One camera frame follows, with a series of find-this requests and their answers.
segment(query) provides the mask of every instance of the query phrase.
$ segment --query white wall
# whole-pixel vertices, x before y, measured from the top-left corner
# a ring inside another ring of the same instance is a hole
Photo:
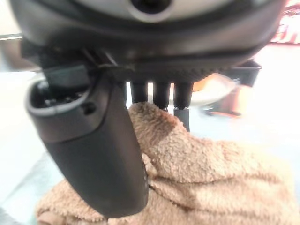
[[[0,0],[0,35],[21,33],[17,25],[9,0]]]

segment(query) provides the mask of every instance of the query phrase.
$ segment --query screw hole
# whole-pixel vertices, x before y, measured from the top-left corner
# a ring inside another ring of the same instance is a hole
[[[83,109],[84,115],[91,115],[96,111],[96,106],[92,102],[83,103],[81,107]]]

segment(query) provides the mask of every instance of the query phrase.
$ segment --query plush fabric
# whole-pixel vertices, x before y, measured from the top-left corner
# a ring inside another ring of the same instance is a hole
[[[40,225],[300,225],[285,162],[255,146],[194,137],[149,103],[129,114],[149,176],[146,208],[104,218],[63,180],[37,205]]]

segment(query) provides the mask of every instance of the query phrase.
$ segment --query black peg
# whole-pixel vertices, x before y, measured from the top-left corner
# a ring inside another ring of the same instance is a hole
[[[132,103],[147,102],[148,101],[148,83],[134,83],[130,84]]]
[[[153,83],[153,103],[166,110],[170,101],[170,83]]]
[[[174,116],[183,122],[184,127],[189,131],[189,105],[193,94],[193,83],[174,84]]]

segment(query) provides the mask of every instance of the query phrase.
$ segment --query black grip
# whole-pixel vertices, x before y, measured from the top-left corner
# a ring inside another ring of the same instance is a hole
[[[91,113],[97,113],[97,109],[93,109]],[[61,126],[68,124],[61,120]],[[112,85],[105,115],[95,130],[74,139],[44,143],[77,193],[105,217],[133,215],[146,206],[147,175],[123,94],[117,85]]]

